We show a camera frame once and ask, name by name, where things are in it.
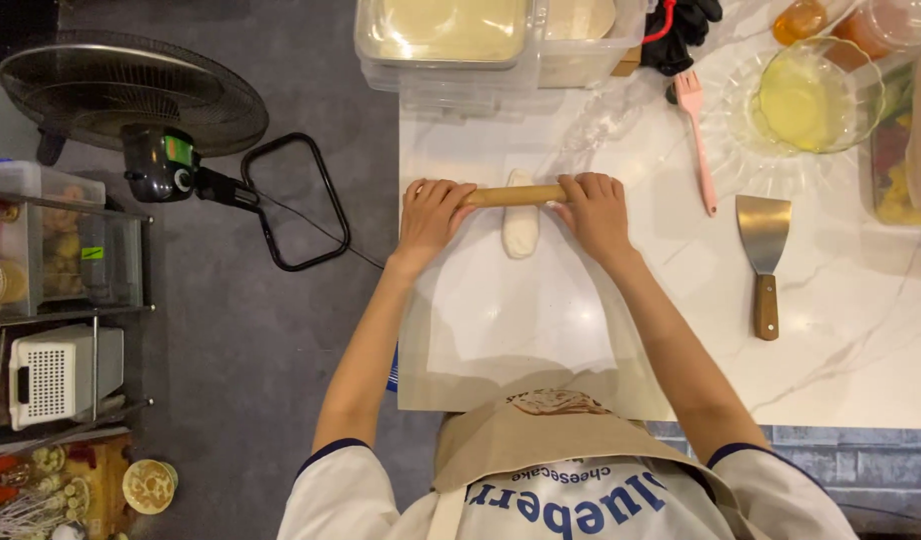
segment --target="black glove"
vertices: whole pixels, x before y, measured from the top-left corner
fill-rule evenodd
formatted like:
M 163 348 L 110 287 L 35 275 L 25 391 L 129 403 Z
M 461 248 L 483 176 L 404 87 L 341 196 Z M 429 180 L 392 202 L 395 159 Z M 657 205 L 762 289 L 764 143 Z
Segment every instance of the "black glove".
M 660 2 L 657 9 L 646 17 L 646 36 L 664 28 L 667 9 Z M 667 77 L 694 66 L 694 58 L 687 52 L 687 45 L 704 44 L 709 22 L 718 22 L 724 11 L 718 0 L 677 0 L 673 7 L 670 30 L 656 41 L 644 43 L 641 49 L 641 66 L 660 71 Z

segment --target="metal spatula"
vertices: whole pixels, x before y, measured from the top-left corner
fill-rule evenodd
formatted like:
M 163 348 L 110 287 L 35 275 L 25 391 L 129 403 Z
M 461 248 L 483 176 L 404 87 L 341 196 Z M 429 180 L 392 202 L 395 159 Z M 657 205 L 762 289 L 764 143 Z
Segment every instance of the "metal spatula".
M 791 202 L 737 196 L 737 225 L 743 251 L 757 272 L 754 289 L 754 335 L 766 341 L 780 336 L 778 284 L 774 270 L 791 228 Z

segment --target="green label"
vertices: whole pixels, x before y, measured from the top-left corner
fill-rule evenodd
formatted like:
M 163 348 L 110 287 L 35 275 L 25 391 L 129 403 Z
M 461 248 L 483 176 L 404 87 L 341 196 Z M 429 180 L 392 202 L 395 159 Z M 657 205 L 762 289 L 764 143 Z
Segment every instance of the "green label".
M 104 258 L 104 248 L 80 248 L 80 259 L 86 261 L 88 259 L 103 259 Z
M 165 135 L 164 149 L 166 150 L 166 158 L 168 160 L 178 162 L 180 165 L 188 167 L 194 164 L 194 147 L 183 140 L 174 136 Z

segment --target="spatula wooden handle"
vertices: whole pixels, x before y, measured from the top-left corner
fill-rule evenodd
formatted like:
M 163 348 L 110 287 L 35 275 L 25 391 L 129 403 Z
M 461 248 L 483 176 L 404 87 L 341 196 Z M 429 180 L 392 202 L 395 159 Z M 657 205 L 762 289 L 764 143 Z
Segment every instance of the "spatula wooden handle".
M 556 184 L 524 185 L 520 187 L 482 187 L 460 200 L 458 207 L 474 205 L 479 209 L 489 207 L 526 207 L 542 205 L 548 201 L 567 202 L 564 188 Z
M 754 289 L 754 335 L 766 341 L 780 337 L 778 282 L 774 276 L 757 276 Z

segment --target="wooden rolling pin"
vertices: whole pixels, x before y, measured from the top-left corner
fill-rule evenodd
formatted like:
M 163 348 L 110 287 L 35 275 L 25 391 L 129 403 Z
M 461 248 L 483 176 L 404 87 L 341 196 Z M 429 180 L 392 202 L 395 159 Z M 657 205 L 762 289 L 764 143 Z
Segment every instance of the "wooden rolling pin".
M 479 209 L 490 207 L 527 207 L 543 205 L 548 201 L 567 202 L 564 188 L 551 185 L 525 185 L 521 187 L 481 187 L 460 200 L 458 208 L 474 205 Z

